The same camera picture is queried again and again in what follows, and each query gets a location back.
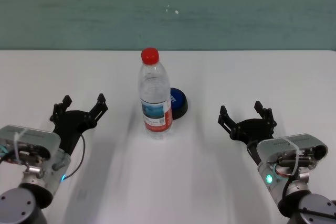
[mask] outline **water bottle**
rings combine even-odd
[[[155,48],[143,50],[141,59],[139,94],[145,127],[152,137],[162,138],[173,123],[169,78]]]

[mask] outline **white table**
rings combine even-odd
[[[258,118],[260,100],[278,123],[275,136],[310,133],[329,148],[310,189],[336,199],[336,53],[332,51],[160,52],[171,85],[189,102],[167,141],[144,132],[136,51],[0,51],[0,126],[53,130],[54,103],[88,111],[100,92],[109,110],[87,131],[79,172],[44,210],[50,224],[223,224],[287,222],[241,142],[217,124],[226,105],[236,121]],[[79,163],[77,145],[70,173]],[[0,166],[0,192],[23,167]]]

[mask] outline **teal wall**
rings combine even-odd
[[[336,49],[336,0],[0,0],[0,49]]]

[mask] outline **green led light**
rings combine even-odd
[[[271,184],[272,181],[273,181],[272,175],[268,174],[268,175],[266,176],[266,182],[269,183],[269,184]]]

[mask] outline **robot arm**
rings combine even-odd
[[[261,119],[235,123],[221,107],[218,123],[230,138],[246,144],[247,152],[288,224],[336,223],[336,205],[324,196],[312,194],[308,188],[309,173],[328,151],[320,140],[309,135],[273,138],[272,110],[256,102]]]
[[[90,112],[66,111],[71,98],[65,96],[63,103],[55,104],[50,118],[55,124],[54,132],[13,125],[0,129],[0,145],[8,151],[0,163],[21,163],[27,167],[19,187],[0,195],[0,224],[46,223],[41,209],[51,204],[82,133],[96,127],[108,109],[105,101],[100,94]],[[15,139],[16,134],[21,134],[19,140]],[[19,160],[14,155],[15,146]]]

